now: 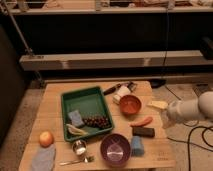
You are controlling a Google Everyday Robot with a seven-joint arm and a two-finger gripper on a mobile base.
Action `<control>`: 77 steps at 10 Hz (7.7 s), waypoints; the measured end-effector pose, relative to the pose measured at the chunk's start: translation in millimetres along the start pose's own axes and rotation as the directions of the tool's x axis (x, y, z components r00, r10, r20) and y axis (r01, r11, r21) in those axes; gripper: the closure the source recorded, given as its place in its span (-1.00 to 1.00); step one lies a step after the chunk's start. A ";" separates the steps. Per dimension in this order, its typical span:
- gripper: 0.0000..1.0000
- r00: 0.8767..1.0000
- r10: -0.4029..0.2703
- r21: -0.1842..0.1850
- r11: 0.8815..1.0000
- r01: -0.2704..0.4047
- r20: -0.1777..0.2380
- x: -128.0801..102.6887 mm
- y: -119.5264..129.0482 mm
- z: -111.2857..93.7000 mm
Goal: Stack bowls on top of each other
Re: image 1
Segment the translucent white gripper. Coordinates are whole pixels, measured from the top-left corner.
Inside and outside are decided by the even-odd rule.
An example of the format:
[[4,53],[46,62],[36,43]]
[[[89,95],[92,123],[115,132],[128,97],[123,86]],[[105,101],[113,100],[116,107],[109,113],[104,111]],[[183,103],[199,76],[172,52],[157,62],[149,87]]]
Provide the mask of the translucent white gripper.
[[162,110],[165,109],[161,115],[164,129],[172,127],[176,124],[173,117],[173,107],[171,104],[168,105],[168,103],[165,101],[151,101],[148,103],[148,105]]

